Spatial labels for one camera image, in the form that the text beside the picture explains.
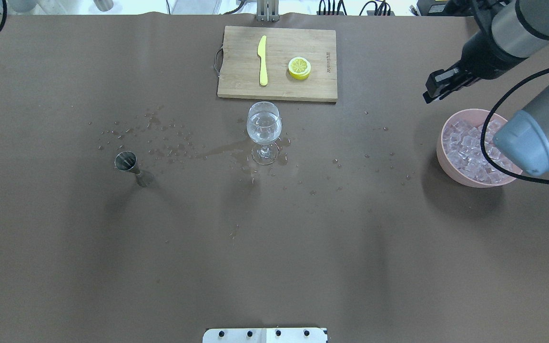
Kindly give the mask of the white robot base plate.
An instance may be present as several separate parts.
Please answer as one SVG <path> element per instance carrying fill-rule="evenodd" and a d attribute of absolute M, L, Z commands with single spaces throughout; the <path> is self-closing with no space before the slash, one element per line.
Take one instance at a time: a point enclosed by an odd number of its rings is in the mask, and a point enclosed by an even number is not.
<path fill-rule="evenodd" d="M 203 343 L 328 343 L 326 328 L 211 328 L 205 331 Z"/>

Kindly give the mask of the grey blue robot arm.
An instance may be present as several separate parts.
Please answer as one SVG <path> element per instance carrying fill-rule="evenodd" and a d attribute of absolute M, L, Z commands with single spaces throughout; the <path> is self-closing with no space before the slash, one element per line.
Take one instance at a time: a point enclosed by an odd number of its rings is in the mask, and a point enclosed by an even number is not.
<path fill-rule="evenodd" d="M 449 0 L 444 13 L 470 11 L 479 30 L 465 43 L 460 60 L 432 72 L 423 98 L 427 104 L 480 80 L 494 80 L 549 45 L 549 0 Z M 549 68 L 538 71 L 507 91 L 492 107 L 488 124 L 515 91 Z M 494 144 L 523 174 L 495 169 L 525 182 L 549 185 L 549 85 L 494 135 Z"/>

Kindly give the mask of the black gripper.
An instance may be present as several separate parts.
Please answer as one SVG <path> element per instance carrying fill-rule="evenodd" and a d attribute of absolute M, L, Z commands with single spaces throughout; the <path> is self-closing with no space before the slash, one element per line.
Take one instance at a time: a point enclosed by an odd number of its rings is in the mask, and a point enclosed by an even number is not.
<path fill-rule="evenodd" d="M 423 98 L 427 104 L 442 100 L 477 81 L 494 80 L 524 60 L 505 52 L 490 33 L 479 31 L 465 43 L 459 61 L 428 76 Z"/>

